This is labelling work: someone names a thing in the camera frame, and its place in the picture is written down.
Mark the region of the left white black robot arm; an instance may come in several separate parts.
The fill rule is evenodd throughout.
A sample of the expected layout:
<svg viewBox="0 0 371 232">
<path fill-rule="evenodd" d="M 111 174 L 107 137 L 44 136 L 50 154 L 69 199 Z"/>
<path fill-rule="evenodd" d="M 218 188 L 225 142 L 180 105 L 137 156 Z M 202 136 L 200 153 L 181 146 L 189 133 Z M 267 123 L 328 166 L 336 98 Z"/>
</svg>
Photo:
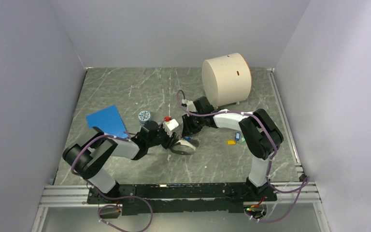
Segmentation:
<svg viewBox="0 0 371 232">
<path fill-rule="evenodd" d="M 148 121 L 130 138 L 92 127 L 64 150 L 62 158 L 70 165 L 72 174 L 93 185 L 105 202 L 113 203 L 120 195 L 120 185 L 103 167 L 109 157 L 139 160 L 151 147 L 160 145 L 169 149 L 177 141 L 175 130 L 178 127 L 175 119 L 162 123 Z"/>
</svg>

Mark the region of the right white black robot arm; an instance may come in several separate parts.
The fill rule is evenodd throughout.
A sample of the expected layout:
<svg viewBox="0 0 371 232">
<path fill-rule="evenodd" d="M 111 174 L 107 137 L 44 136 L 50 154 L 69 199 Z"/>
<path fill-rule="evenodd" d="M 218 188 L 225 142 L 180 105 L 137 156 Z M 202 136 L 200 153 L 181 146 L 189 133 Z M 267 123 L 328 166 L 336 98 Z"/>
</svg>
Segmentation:
<svg viewBox="0 0 371 232">
<path fill-rule="evenodd" d="M 242 134 L 253 154 L 246 194 L 253 201 L 264 196 L 269 186 L 270 162 L 284 141 L 281 131 L 268 113 L 264 109 L 254 112 L 214 109 L 206 97 L 194 101 L 182 97 L 177 101 L 185 111 L 182 116 L 182 136 L 194 135 L 203 127 L 230 129 Z"/>
</svg>

